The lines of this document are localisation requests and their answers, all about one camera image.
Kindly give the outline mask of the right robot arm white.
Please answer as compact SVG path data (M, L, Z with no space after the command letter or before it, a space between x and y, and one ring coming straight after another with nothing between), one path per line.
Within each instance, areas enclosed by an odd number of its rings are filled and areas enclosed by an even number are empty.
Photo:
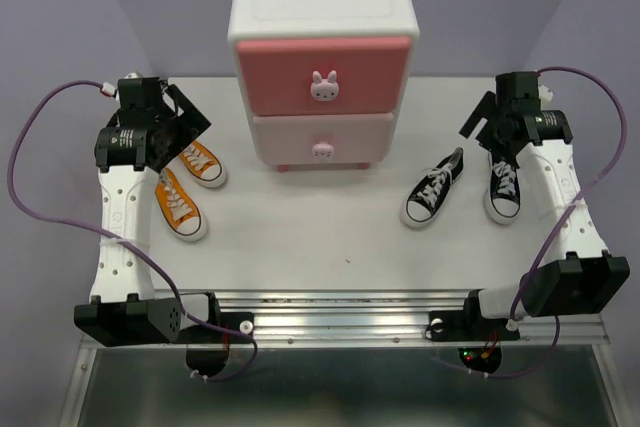
M601 312L629 278L623 256L611 254L591 218L579 182L567 116L550 110L536 71L499 74L460 130L509 166L521 170L547 237L516 285L469 294L463 331L482 337L496 320L514 330L527 317Z

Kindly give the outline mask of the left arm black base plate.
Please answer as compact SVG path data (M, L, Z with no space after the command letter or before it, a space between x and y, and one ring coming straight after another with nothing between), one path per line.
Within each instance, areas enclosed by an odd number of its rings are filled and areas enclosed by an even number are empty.
M225 332L195 323L182 329L173 345L186 347L185 365L191 379L213 383L238 378L257 357L255 316L249 311L222 312L212 322Z

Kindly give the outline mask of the pink bunny knob top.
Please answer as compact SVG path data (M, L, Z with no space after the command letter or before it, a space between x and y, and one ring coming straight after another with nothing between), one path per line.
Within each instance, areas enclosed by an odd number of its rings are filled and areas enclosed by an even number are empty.
M327 77L323 77L319 71L312 73L312 83L310 86L311 97L320 102L335 100L340 92L337 81L337 72L332 70Z

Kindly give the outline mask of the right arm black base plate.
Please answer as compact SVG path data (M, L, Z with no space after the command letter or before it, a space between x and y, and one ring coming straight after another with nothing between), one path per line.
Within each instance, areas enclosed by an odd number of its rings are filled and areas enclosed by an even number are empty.
M503 354L502 341L518 341L518 330L510 331L507 321L478 317L469 320L463 310L440 310L429 313L424 336L433 342L459 343L462 366L487 376L499 369Z

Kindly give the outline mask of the dark pink top drawer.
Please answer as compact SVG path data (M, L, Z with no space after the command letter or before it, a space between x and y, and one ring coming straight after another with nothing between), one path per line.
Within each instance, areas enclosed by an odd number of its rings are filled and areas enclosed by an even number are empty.
M411 40L399 37L241 41L248 105L257 116L389 113Z

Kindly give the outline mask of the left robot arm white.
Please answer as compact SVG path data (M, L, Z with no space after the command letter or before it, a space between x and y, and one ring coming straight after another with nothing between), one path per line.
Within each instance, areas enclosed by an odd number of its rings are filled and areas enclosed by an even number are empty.
M74 323L106 347L174 343L181 306L156 298L150 246L155 188L163 168L210 123L174 84L130 73L116 86L119 107L94 147L102 196L98 268Z

